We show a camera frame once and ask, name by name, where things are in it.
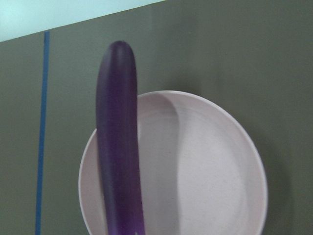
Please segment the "purple eggplant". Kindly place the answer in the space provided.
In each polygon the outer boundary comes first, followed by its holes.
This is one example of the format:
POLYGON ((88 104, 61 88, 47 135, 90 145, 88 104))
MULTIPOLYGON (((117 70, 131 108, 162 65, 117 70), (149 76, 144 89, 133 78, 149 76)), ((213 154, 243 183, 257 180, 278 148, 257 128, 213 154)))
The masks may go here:
POLYGON ((136 66, 124 41, 112 43, 100 65, 96 128, 108 233, 143 235, 136 66))

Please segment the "pink plate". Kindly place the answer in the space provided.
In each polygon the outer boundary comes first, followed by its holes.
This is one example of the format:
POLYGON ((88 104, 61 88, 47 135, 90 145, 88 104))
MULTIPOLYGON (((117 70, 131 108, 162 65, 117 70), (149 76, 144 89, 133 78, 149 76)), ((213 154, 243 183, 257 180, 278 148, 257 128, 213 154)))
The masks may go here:
POLYGON ((237 120, 180 91, 142 94, 137 110, 146 234, 260 235, 267 179, 237 120))

